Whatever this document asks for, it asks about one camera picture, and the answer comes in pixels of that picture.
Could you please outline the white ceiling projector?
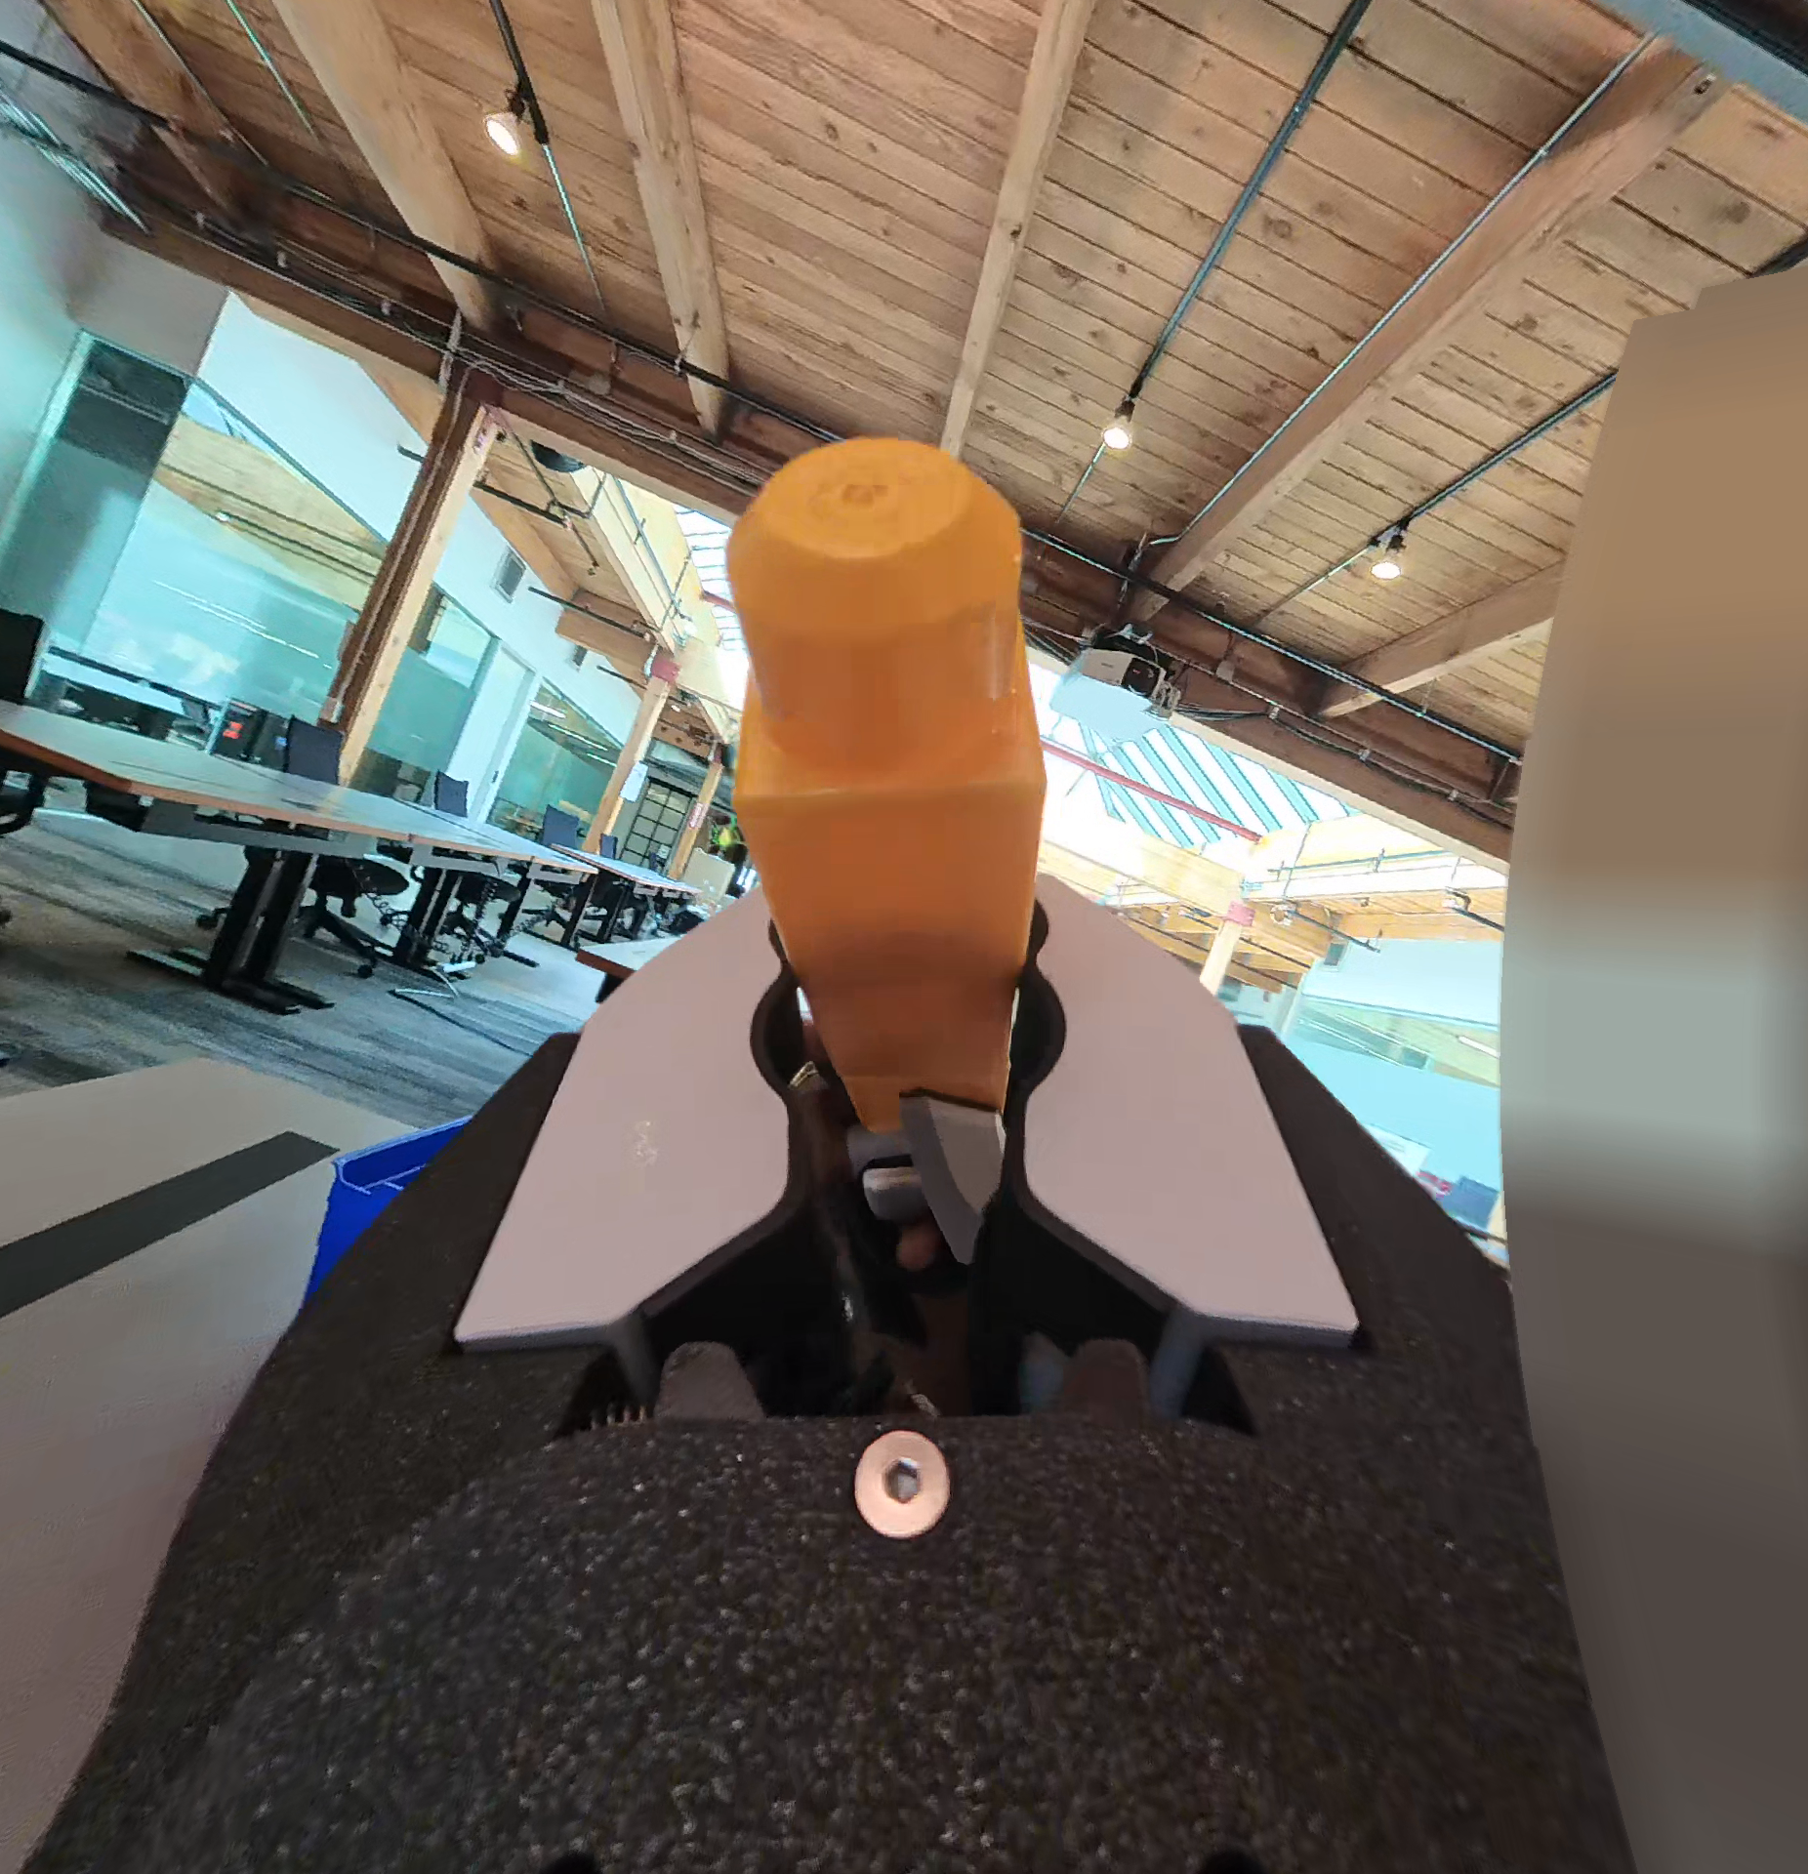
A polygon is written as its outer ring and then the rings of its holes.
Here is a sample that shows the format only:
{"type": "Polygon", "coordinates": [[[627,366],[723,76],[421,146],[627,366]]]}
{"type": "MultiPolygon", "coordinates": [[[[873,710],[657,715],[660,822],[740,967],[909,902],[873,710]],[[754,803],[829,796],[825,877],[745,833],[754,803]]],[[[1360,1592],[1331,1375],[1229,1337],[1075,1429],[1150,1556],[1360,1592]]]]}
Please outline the white ceiling projector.
{"type": "Polygon", "coordinates": [[[1150,738],[1177,712],[1182,683],[1152,646],[1126,634],[1095,639],[1054,679],[1050,707],[1107,743],[1150,738]]]}

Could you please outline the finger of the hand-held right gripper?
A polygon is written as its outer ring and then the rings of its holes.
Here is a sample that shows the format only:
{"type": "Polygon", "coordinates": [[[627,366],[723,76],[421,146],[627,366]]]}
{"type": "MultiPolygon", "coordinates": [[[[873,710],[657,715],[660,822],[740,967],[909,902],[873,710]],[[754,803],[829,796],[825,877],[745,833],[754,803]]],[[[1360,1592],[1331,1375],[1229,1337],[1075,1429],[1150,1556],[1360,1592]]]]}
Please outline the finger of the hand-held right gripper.
{"type": "Polygon", "coordinates": [[[935,1223],[952,1258],[970,1267],[1004,1178],[1005,1122],[997,1109],[909,1090],[891,1130],[852,1125],[846,1150],[852,1181],[880,1223],[935,1223]]]}

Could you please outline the blue plastic bin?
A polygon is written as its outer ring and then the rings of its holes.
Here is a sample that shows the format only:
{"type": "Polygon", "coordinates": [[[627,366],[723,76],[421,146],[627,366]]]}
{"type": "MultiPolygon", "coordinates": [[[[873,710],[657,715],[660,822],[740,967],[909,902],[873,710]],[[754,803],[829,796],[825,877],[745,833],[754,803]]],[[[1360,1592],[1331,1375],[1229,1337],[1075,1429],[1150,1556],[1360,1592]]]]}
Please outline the blue plastic bin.
{"type": "Polygon", "coordinates": [[[470,1119],[455,1119],[440,1127],[360,1146],[333,1160],[317,1252],[305,1278],[307,1300],[326,1283],[329,1272],[350,1252],[355,1240],[468,1125],[470,1119]]]}

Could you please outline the grey office desk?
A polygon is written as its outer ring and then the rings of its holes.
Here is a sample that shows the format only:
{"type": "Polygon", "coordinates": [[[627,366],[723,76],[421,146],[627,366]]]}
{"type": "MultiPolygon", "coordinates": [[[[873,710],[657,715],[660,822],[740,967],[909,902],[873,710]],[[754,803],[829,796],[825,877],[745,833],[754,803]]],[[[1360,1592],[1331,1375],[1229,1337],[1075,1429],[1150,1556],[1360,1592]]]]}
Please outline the grey office desk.
{"type": "Polygon", "coordinates": [[[603,1004],[646,963],[678,941],[677,936],[593,941],[575,950],[576,962],[600,976],[594,1003],[603,1004]]]}
{"type": "Polygon", "coordinates": [[[128,960],[273,1015],[332,1007],[275,974],[312,870],[382,841],[417,843],[426,831],[421,810],[397,798],[0,699],[0,784],[6,777],[25,777],[34,804],[46,783],[73,779],[89,810],[129,833],[251,852],[211,948],[133,948],[128,960]]]}
{"type": "Polygon", "coordinates": [[[424,978],[468,974],[484,960],[507,952],[531,883],[566,877],[571,891],[585,895],[600,874],[597,856],[555,852],[487,822],[414,809],[377,796],[360,796],[360,804],[402,809],[402,816],[415,824],[329,833],[311,877],[312,902],[300,913],[296,937],[305,941],[320,932],[329,933],[358,954],[361,976],[373,976],[382,963],[394,963],[424,978]],[[366,936],[348,911],[333,907],[345,899],[329,891],[326,874],[326,867],[355,870],[373,862],[378,852],[405,860],[419,875],[417,897],[405,911],[392,945],[366,936]],[[476,895],[466,954],[459,963],[446,963],[438,954],[438,945],[466,875],[484,877],[484,887],[476,895]]]}

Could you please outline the black office chair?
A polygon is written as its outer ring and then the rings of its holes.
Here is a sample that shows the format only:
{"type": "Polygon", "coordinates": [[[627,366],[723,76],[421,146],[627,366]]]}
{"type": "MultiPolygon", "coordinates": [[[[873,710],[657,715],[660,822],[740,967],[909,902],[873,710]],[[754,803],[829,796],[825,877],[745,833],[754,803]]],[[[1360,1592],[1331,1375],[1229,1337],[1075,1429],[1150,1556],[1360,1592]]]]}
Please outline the black office chair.
{"type": "Polygon", "coordinates": [[[358,958],[360,978],[373,978],[377,963],[388,958],[389,948],[358,927],[358,903],[373,902],[389,909],[389,903],[406,887],[405,870],[375,856],[324,859],[312,869],[311,902],[301,909],[298,937],[305,941],[328,936],[339,948],[358,958]]]}

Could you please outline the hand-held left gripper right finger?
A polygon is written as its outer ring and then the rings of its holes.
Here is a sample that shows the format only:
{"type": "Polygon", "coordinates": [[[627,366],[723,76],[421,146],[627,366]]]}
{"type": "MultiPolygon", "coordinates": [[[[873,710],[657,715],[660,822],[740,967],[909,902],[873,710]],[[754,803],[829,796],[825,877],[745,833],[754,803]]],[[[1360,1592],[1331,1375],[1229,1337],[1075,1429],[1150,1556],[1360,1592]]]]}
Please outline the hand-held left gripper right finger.
{"type": "Polygon", "coordinates": [[[1234,1346],[1342,1350],[1357,1305],[1235,1017],[1042,880],[1019,980],[1004,1171],[974,1260],[974,1399],[1024,1408],[1034,1341],[1113,1342],[1157,1418],[1246,1418],[1234,1346]]]}

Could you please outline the orange mega block tower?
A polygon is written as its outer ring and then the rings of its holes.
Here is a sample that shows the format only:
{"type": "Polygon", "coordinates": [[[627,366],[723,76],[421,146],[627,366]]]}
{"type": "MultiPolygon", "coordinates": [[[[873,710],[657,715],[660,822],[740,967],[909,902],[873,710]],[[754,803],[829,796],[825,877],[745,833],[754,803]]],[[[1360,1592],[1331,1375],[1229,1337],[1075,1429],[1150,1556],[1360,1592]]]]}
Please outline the orange mega block tower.
{"type": "Polygon", "coordinates": [[[737,817],[858,1122],[999,1111],[1047,769],[1022,527],[932,442],[795,456],[733,528],[737,817]]]}

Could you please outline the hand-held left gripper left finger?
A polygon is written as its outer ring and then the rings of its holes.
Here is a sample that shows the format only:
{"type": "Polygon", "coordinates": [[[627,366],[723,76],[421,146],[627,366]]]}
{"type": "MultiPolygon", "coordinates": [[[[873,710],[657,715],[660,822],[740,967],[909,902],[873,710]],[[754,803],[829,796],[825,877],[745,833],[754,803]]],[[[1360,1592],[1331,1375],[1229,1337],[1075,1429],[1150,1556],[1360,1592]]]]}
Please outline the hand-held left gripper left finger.
{"type": "Polygon", "coordinates": [[[462,1353],[603,1350],[654,1402],[683,1346],[716,1345],[770,1412],[846,1373],[840,1257],[790,1101],[797,991],[749,893],[588,1017],[453,1328],[462,1353]]]}

